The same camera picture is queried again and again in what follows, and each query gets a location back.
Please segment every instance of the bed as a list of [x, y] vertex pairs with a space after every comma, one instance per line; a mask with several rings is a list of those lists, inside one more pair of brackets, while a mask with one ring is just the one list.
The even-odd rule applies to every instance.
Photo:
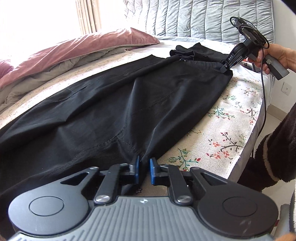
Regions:
[[[195, 43], [229, 53], [242, 37], [228, 26], [230, 15], [245, 17], [274, 41], [271, 0], [238, 1], [124, 1], [132, 26], [157, 35], [159, 44], [129, 50], [92, 61], [63, 73], [26, 94], [0, 114], [0, 128], [42, 100], [86, 77], [149, 55], [166, 58], [176, 45], [189, 48]], [[173, 11], [178, 5], [179, 11]], [[218, 28], [213, 18], [218, 18]], [[158, 159], [160, 164], [178, 165], [180, 170], [199, 166], [232, 181], [238, 181], [264, 119], [261, 76], [236, 65], [227, 88], [209, 110], [178, 143]], [[264, 75], [266, 105], [270, 104], [274, 79]], [[149, 184], [149, 176], [137, 195], [165, 195], [166, 188]]]

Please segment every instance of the baseboard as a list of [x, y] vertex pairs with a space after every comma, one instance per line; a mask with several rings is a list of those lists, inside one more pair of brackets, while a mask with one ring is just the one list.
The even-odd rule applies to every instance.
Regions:
[[278, 107], [274, 106], [274, 105], [269, 105], [267, 108], [267, 113], [271, 114], [272, 116], [274, 116], [275, 118], [279, 119], [279, 120], [283, 120], [287, 113], [282, 111], [281, 109], [279, 109]]

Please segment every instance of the triangular cutout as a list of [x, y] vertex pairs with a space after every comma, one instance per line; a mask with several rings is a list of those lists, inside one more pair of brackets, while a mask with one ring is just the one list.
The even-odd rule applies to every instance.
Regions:
[[71, 185], [71, 186], [77, 186], [81, 181], [88, 175], [87, 172], [80, 173], [77, 176], [74, 176], [72, 178], [69, 178], [65, 181], [62, 181], [61, 184]]
[[225, 185], [227, 182], [218, 179], [208, 173], [202, 172], [201, 175], [211, 186]]

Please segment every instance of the wrist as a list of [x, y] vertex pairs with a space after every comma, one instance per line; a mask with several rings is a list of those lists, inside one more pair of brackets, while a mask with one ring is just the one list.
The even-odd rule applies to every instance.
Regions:
[[296, 51], [293, 49], [286, 49], [288, 69], [296, 72]]

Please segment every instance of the ribbed gray surface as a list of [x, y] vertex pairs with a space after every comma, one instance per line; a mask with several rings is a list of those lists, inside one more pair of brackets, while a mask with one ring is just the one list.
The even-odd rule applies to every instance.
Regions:
[[126, 19], [152, 35], [196, 37], [238, 44], [229, 18], [242, 17], [274, 42], [272, 0], [123, 0]]
[[[168, 197], [119, 197], [115, 204], [96, 207], [80, 227], [60, 237], [35, 238], [24, 234], [11, 241], [210, 241], [234, 239], [205, 228], [189, 207]], [[270, 241], [264, 235], [253, 241]]]

